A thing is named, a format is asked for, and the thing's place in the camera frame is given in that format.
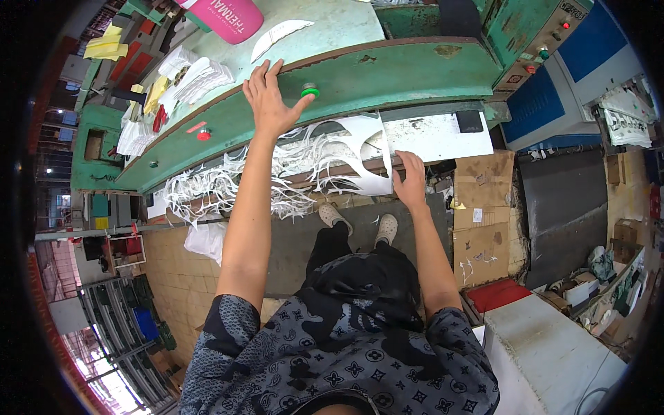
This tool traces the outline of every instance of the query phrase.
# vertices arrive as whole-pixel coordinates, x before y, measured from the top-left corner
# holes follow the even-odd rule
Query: hand
[[[421,158],[410,151],[396,150],[395,153],[401,157],[401,161],[404,163],[406,179],[402,183],[399,173],[396,170],[392,170],[394,191],[412,213],[414,209],[423,205],[426,206],[426,201],[424,200],[424,163]]]
[[[244,80],[242,84],[244,96],[247,97],[249,105],[254,110],[255,136],[267,136],[270,139],[277,140],[277,137],[293,126],[302,111],[315,98],[313,94],[308,94],[298,101],[293,108],[288,108],[284,104],[277,83],[277,74],[283,65],[284,60],[279,59],[268,70],[270,61],[265,59],[263,65],[255,67],[249,80]]]

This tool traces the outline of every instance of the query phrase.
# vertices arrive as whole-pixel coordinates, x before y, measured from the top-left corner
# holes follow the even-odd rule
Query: left hand
[[[255,67],[249,80],[244,80],[242,91],[247,97],[249,105],[254,110],[254,124],[256,132],[254,137],[269,137],[277,140],[281,134],[288,131],[299,119],[302,111],[313,101],[315,96],[304,96],[293,108],[288,108],[282,100],[277,74],[284,65],[279,59],[270,67],[270,61],[265,59],[263,65]]]

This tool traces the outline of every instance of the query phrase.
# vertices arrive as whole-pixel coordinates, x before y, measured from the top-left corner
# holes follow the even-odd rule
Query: patterned t-shirt
[[[425,333],[300,290],[259,330],[256,308],[214,299],[187,369],[181,414],[291,414],[324,392],[355,389],[381,414],[492,414],[498,384],[466,316],[433,315]]]

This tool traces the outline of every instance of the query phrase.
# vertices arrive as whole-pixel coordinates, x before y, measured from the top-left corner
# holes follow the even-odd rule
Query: feet
[[[318,214],[320,215],[321,219],[327,226],[330,228],[335,225],[335,223],[341,221],[348,226],[348,236],[353,234],[353,227],[351,224],[348,222],[348,220],[344,219],[343,216],[337,212],[337,209],[335,209],[332,205],[330,205],[328,202],[321,203],[320,207],[318,208]]]
[[[378,244],[379,240],[384,240],[389,246],[392,246],[392,241],[396,236],[396,229],[398,222],[396,218],[391,214],[387,213],[380,218],[380,225],[378,226],[378,234],[376,235],[376,242],[374,242],[374,248]]]

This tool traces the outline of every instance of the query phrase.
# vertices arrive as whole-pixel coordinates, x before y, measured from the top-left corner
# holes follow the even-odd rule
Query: yellow paper
[[[152,84],[152,88],[150,88],[150,93],[147,95],[147,98],[145,99],[143,114],[152,112],[154,109],[157,108],[158,105],[157,100],[166,91],[167,83],[168,83],[168,77],[162,75],[157,78],[154,84]]]
[[[120,43],[117,45],[116,50],[111,50],[108,52],[97,52],[95,53],[93,58],[97,59],[112,59],[112,60],[118,60],[119,57],[125,57],[127,56],[127,52],[129,50],[129,45]]]
[[[90,39],[88,41],[88,47],[90,46],[99,46],[100,44],[109,44],[109,43],[120,43],[120,36],[102,36]]]
[[[122,28],[121,27],[115,27],[113,25],[108,25],[108,28],[104,32],[104,36],[116,36],[116,35],[119,35],[120,33],[122,33]]]
[[[137,92],[137,93],[140,94],[140,93],[143,92],[143,85],[141,85],[141,84],[134,84],[134,85],[131,86],[131,91],[132,91],[132,92]],[[135,106],[136,106],[136,101],[131,101],[131,100],[130,100],[130,101],[129,101],[129,108],[131,108],[131,110],[129,111],[129,113],[132,113],[132,112],[133,112],[133,108],[134,108]]]
[[[104,35],[102,37],[90,39],[88,46],[85,48],[85,54],[83,57],[118,60],[121,56],[127,56],[128,50],[129,45],[120,43],[120,35]]]
[[[108,229],[108,217],[95,218],[94,219],[94,228],[95,229]]]

